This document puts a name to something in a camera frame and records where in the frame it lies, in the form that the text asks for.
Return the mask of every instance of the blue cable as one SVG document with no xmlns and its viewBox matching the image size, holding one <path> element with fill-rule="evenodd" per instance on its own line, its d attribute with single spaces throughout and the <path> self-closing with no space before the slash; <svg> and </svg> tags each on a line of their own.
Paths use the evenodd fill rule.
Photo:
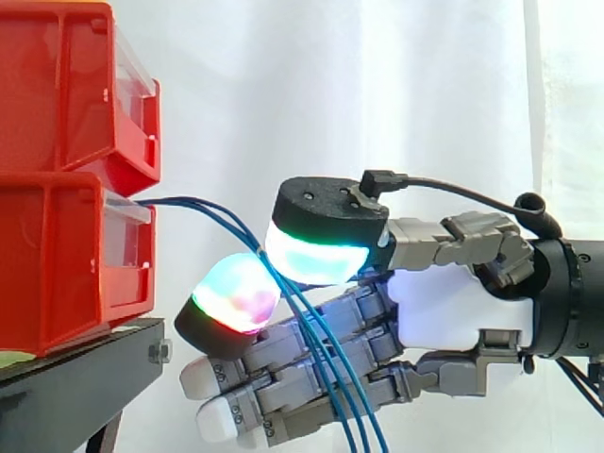
<svg viewBox="0 0 604 453">
<path fill-rule="evenodd" d="M 263 253 L 262 255 L 263 256 L 260 257 L 260 260 L 266 266 L 266 269 L 268 270 L 268 272 L 271 274 L 271 276 L 277 283 L 277 286 L 279 287 L 279 289 L 285 294 L 285 300 L 287 300 L 288 305 L 294 312 L 294 315 L 295 315 L 296 319 L 298 320 L 298 323 L 300 323 L 302 325 L 303 331 L 306 331 L 307 333 L 310 334 L 310 337 L 312 338 L 312 340 L 314 342 L 314 347 L 318 347 L 321 350 L 321 353 L 323 354 L 323 357 L 325 358 L 327 365 L 329 365 L 331 372 L 333 373 L 334 377 L 336 378 L 336 381 L 338 382 L 338 386 L 344 393 L 344 397 L 346 398 L 346 401 L 348 402 L 348 405 L 350 406 L 350 410 L 352 411 L 353 416 L 355 417 L 355 420 L 357 422 L 357 426 L 359 427 L 359 433 L 361 435 L 361 441 L 363 444 L 364 451 L 365 452 L 371 451 L 371 448 L 369 447 L 369 440 L 367 438 L 367 432 L 366 432 L 365 426 L 362 422 L 361 414 L 359 413 L 359 408 L 357 407 L 357 404 L 354 401 L 352 394 L 348 390 L 347 385 L 344 383 L 344 380 L 342 379 L 342 375 L 340 374 L 340 371 L 336 368 L 335 363 L 333 362 L 333 359 L 331 358 L 331 356 L 330 356 L 329 352 L 327 351 L 327 348 L 325 347 L 323 342 L 321 340 L 319 340 L 319 338 L 317 337 L 317 334 L 314 331 L 314 329 L 312 328 L 312 326 L 310 325 L 309 320 L 306 319 L 306 316 L 304 315 L 302 310 L 297 306 L 297 304 L 292 299 L 292 296 L 290 294 L 291 287 L 289 287 L 289 285 L 284 281 L 283 277 L 277 272 L 277 270 L 272 266 L 272 264 L 270 264 L 270 261 L 266 257 L 266 253 Z M 313 352 L 312 349 L 313 349 L 312 346 L 309 344 L 309 350 L 311 352 Z M 317 363 L 317 364 L 321 363 L 320 358 L 315 358 L 315 363 Z M 323 377 L 322 377 L 322 379 L 324 380 L 324 382 L 327 386 L 327 383 L 329 381 L 325 380 Z"/>
<path fill-rule="evenodd" d="M 298 290 L 298 288 L 290 280 L 287 280 L 287 282 L 288 282 L 289 287 L 294 291 L 294 293 L 298 296 L 298 299 L 300 299 L 300 301 L 302 302 L 302 305 L 304 305 L 306 310 L 308 310 L 312 314 L 312 316 L 316 319 L 317 323 L 319 323 L 319 326 L 321 326 L 323 331 L 326 333 L 326 335 L 329 338 L 329 340 L 331 341 L 333 347 L 336 349 L 336 352 L 342 358 L 342 363 L 344 365 L 344 368 L 348 372 L 348 375 L 350 375 L 350 378 L 352 379 L 352 382 L 353 382 L 355 388 L 357 389 L 357 392 L 359 393 L 359 398 L 361 399 L 361 403 L 362 403 L 363 407 L 365 408 L 365 412 L 367 413 L 367 416 L 369 417 L 369 421 L 371 422 L 371 425 L 374 428 L 374 431 L 376 432 L 376 437 L 377 437 L 377 441 L 379 442 L 379 446 L 381 447 L 381 450 L 383 453 L 388 453 L 389 449 L 388 449 L 388 443 L 386 442 L 386 438 L 384 437 L 384 434 L 381 431 L 379 422 L 376 418 L 376 415 L 373 412 L 373 409 L 371 408 L 371 404 L 369 403 L 369 400 L 367 399 L 367 395 L 366 395 L 365 391 L 363 390 L 361 383 L 359 382 L 359 378 L 357 377 L 357 374 L 354 372 L 354 369 L 352 368 L 352 365 L 350 364 L 348 357 L 344 353 L 344 350 L 342 349 L 340 342 L 338 342 L 338 340 L 333 335 L 333 332 L 331 331 L 331 329 L 329 328 L 329 326 L 327 325 L 327 323 L 325 322 L 323 317 L 310 304 L 310 302 L 307 300 L 307 298 Z"/>
<path fill-rule="evenodd" d="M 221 212 L 225 213 L 226 215 L 231 217 L 231 219 L 235 223 L 237 223 L 240 227 L 245 228 L 247 230 L 246 232 L 248 234 L 245 234 L 246 232 L 241 231 L 238 228 L 234 227 L 233 225 L 229 224 L 226 219 L 220 217 L 219 215 L 215 214 L 211 210 L 208 210 L 206 207 L 202 206 L 201 203 L 207 204 L 208 206 L 211 206 L 211 207 L 218 209 Z M 214 220 L 216 223 L 218 223 L 221 227 L 224 227 L 229 232 L 231 232 L 233 235 L 235 235 L 240 241 L 242 241 L 254 253 L 259 252 L 260 243 L 254 236 L 254 234 L 244 225 L 243 221 L 241 221 L 241 219 L 239 219 L 239 217 L 237 217 L 237 215 L 235 213 L 233 213 L 232 211 L 230 211 L 226 208 L 223 208 L 219 205 L 215 205 L 211 202 L 206 202 L 206 200 L 200 200 L 198 198 L 192 198 L 192 197 L 171 197 L 171 198 L 163 198 L 163 199 L 149 199 L 149 200 L 142 200 L 139 202 L 139 204 L 141 204 L 143 206 L 148 206 L 148 205 L 176 206 L 176 207 L 182 207 L 182 208 L 189 208 L 192 210 L 198 210 L 198 211 L 208 215 L 212 220 Z M 334 410 L 336 411 L 339 420 L 343 424 L 344 433 L 345 433 L 346 439 L 348 440 L 348 443 L 351 447 L 351 451 L 354 453 L 357 452 L 355 441 L 352 436 L 352 432 L 350 431 L 350 427 L 347 423 L 347 419 L 345 417 L 342 405 L 340 404 L 340 401 L 337 398 L 337 395 L 333 391 L 331 382 L 327 378 L 325 366 L 323 365 L 323 362 L 321 361 L 321 358 L 319 357 L 319 355 L 316 351 L 317 346 L 321 350 L 323 356 L 325 357 L 327 364 L 329 365 L 329 368 L 331 369 L 334 377 L 336 378 L 338 385 L 342 389 L 344 396 L 346 397 L 346 400 L 347 400 L 348 404 L 350 405 L 350 409 L 353 412 L 353 415 L 355 416 L 357 424 L 359 425 L 359 431 L 361 434 L 364 451 L 365 452 L 370 451 L 367 434 L 366 434 L 364 426 L 362 424 L 361 415 L 358 411 L 358 408 L 356 407 L 356 403 L 355 403 L 354 399 L 352 398 L 352 395 L 348 391 L 347 386 L 345 385 L 344 380 L 342 379 L 342 375 L 340 375 L 340 372 L 338 371 L 337 367 L 335 366 L 333 359 L 328 354 L 327 349 L 325 348 L 323 343 L 318 339 L 316 332 L 314 332 L 314 330 L 310 326 L 310 323 L 308 322 L 308 320 L 306 319 L 306 317 L 304 316 L 302 311 L 297 307 L 294 300 L 292 299 L 292 297 L 290 295 L 290 290 L 288 289 L 288 286 L 291 287 L 291 283 L 288 283 L 288 285 L 286 285 L 283 282 L 280 274 L 275 270 L 275 268 L 272 266 L 272 264 L 270 264 L 270 261 L 268 260 L 268 257 L 266 257 L 266 254 L 264 254 L 264 260 L 261 260 L 261 261 L 267 267 L 267 270 L 269 271 L 269 273 L 271 273 L 271 275 L 275 279 L 279 289 L 284 293 L 285 298 L 288 301 L 288 304 L 290 305 L 290 307 L 294 311 L 296 318 L 298 319 L 298 322 L 301 323 L 301 325 L 303 327 L 303 329 L 302 329 L 303 334 L 306 334 L 306 336 L 310 337 L 311 343 L 309 344 L 309 350 L 313 356 L 315 364 L 317 365 L 317 369 L 319 371 L 321 379 L 324 381 L 324 384 L 327 388 L 327 393 L 329 394 L 329 398 L 334 407 Z M 294 285 L 294 290 L 301 294 L 300 290 L 297 287 L 295 287 L 295 285 Z"/>
</svg>

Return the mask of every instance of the black metal stand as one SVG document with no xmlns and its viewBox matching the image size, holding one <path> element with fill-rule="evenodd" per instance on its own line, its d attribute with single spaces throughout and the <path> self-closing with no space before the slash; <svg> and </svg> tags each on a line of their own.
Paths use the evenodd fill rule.
<svg viewBox="0 0 604 453">
<path fill-rule="evenodd" d="M 163 320 L 0 370 L 0 452 L 110 453 L 122 409 L 161 375 Z"/>
<path fill-rule="evenodd" d="M 120 412 L 109 423 L 96 431 L 86 444 L 86 453 L 113 453 L 121 419 L 122 413 Z"/>
</svg>

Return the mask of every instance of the white curtain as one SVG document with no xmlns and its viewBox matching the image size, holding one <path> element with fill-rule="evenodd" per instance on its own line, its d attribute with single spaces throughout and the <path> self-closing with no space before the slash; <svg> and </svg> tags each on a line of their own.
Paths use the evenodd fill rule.
<svg viewBox="0 0 604 453">
<path fill-rule="evenodd" d="M 119 26 L 162 84 L 161 184 L 236 210 L 258 234 L 278 184 L 390 168 L 512 202 L 543 187 L 577 235 L 597 239 L 604 63 L 598 2 L 115 0 Z M 480 209 L 392 195 L 394 215 Z M 197 356 L 170 327 L 195 283 L 240 247 L 198 215 L 159 213 L 156 315 L 175 340 L 164 375 L 125 412 L 117 451 L 204 445 L 178 374 Z M 485 399 L 423 394 L 382 409 L 393 452 L 598 451 L 601 420 L 550 363 Z M 274 452 L 347 451 L 339 426 Z"/>
</svg>

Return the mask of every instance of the screw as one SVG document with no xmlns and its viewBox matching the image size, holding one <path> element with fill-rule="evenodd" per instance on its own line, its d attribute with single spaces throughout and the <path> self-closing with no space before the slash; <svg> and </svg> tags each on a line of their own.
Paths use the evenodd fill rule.
<svg viewBox="0 0 604 453">
<path fill-rule="evenodd" d="M 157 364 L 169 363 L 172 358 L 172 340 L 166 338 L 149 346 L 149 361 Z"/>
</svg>

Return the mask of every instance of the red storage bin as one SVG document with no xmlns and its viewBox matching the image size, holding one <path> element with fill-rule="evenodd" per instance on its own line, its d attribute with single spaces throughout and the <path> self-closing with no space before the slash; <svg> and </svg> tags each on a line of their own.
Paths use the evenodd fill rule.
<svg viewBox="0 0 604 453">
<path fill-rule="evenodd" d="M 152 210 L 85 173 L 0 174 L 0 209 L 0 350 L 43 356 L 153 308 Z"/>
<path fill-rule="evenodd" d="M 103 3 L 0 1 L 0 171 L 159 181 L 159 85 Z"/>
</svg>

